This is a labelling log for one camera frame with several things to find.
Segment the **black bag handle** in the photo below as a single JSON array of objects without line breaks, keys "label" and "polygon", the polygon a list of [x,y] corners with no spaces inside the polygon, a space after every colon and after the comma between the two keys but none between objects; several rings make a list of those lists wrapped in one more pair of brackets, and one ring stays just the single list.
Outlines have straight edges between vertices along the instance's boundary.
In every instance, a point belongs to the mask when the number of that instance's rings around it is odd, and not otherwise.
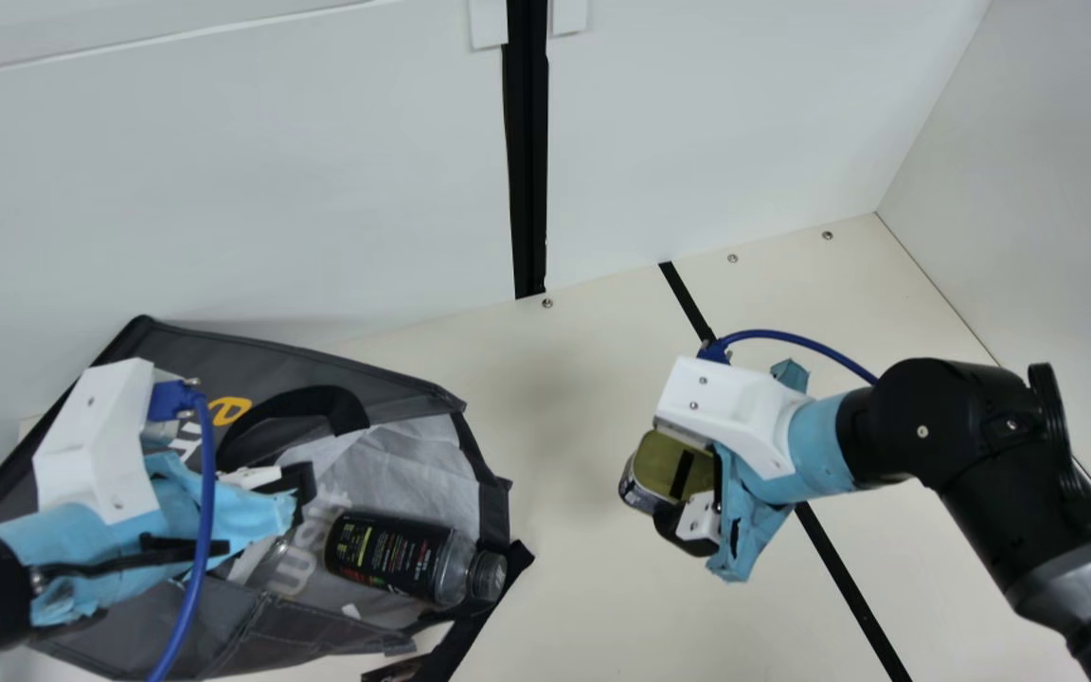
[{"label": "black bag handle", "polygon": [[278,393],[272,398],[251,407],[231,424],[221,442],[217,444],[217,469],[235,470],[249,463],[230,462],[230,445],[235,444],[243,433],[259,427],[268,419],[289,419],[299,416],[324,416],[334,435],[344,435],[352,431],[369,428],[369,415],[364,405],[341,385],[307,385],[291,392]]}]

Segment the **bottle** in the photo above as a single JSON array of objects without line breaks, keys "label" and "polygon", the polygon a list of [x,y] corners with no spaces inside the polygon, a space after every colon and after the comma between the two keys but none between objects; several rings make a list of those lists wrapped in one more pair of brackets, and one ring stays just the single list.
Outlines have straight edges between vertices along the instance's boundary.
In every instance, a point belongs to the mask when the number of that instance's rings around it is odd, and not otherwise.
[{"label": "bottle", "polygon": [[445,609],[467,597],[499,599],[507,575],[505,558],[479,551],[454,528],[377,513],[344,513],[322,553],[338,577]]}]

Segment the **bottle label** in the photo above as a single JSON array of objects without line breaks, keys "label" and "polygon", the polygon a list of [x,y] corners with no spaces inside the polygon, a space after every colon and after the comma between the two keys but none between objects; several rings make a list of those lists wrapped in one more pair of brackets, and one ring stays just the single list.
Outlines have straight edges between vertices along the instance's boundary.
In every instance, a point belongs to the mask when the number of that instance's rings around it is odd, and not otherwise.
[{"label": "bottle label", "polygon": [[432,601],[436,562],[452,533],[430,523],[345,513],[331,528],[324,563],[351,582]]}]

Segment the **screw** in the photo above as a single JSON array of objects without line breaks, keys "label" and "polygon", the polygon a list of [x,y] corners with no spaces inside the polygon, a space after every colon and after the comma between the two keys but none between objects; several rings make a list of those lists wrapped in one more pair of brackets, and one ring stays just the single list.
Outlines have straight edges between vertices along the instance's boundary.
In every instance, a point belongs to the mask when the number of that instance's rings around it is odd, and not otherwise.
[{"label": "screw", "polygon": [[47,586],[45,585],[45,577],[39,574],[39,571],[31,571],[31,574],[27,575],[27,582],[32,583],[33,595],[39,597],[45,593],[45,587]]}]

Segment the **yellow logo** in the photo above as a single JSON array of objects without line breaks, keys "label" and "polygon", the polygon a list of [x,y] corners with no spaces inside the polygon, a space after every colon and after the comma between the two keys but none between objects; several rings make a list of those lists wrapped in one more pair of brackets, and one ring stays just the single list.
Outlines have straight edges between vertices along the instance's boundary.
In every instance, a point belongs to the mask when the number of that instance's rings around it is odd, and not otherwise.
[{"label": "yellow logo", "polygon": [[240,416],[245,415],[247,410],[250,410],[254,404],[248,400],[248,398],[238,398],[235,396],[216,398],[216,400],[208,403],[208,409],[217,410],[213,414],[213,426],[229,427]]}]

